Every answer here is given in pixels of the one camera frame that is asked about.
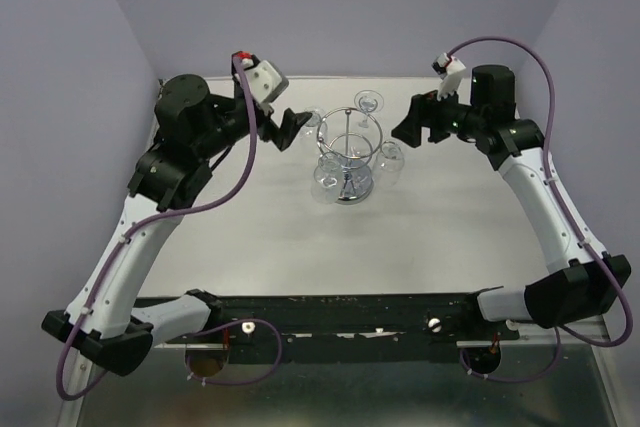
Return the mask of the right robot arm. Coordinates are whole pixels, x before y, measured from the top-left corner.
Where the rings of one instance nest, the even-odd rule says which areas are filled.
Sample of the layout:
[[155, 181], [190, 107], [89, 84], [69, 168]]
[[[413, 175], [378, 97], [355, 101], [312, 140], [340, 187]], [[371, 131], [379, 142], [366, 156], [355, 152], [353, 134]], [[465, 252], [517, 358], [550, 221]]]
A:
[[427, 130], [430, 143], [457, 137], [473, 144], [518, 199], [548, 270], [546, 277], [521, 289], [477, 293], [478, 304], [460, 314], [462, 331], [480, 339], [498, 321], [552, 328], [607, 313], [631, 266], [625, 256], [610, 254], [579, 215], [544, 151], [539, 126], [517, 118], [514, 73], [503, 65], [473, 68], [470, 101], [464, 104], [458, 96], [464, 64], [444, 55], [433, 68], [440, 77], [439, 87], [411, 98], [392, 137], [417, 148]]

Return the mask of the clear wine glass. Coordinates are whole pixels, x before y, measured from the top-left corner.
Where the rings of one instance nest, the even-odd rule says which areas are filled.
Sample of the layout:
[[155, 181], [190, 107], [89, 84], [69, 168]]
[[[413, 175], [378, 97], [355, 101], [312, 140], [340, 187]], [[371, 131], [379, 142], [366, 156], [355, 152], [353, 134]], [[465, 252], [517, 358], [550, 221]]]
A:
[[342, 189], [342, 167], [338, 158], [331, 153], [322, 155], [313, 172], [311, 195], [322, 204], [337, 202]]

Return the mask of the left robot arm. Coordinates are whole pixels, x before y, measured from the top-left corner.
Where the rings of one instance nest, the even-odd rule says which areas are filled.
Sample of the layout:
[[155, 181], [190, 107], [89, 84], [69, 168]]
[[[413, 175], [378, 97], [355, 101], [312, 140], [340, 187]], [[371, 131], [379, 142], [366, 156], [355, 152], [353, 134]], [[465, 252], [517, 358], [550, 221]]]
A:
[[211, 93], [194, 74], [164, 83], [156, 136], [136, 164], [101, 263], [65, 309], [45, 315], [45, 332], [119, 376], [160, 343], [191, 334], [209, 342], [220, 334], [220, 303], [202, 290], [146, 308], [135, 302], [163, 245], [211, 180], [211, 158], [250, 136], [248, 106], [239, 83], [231, 97]]

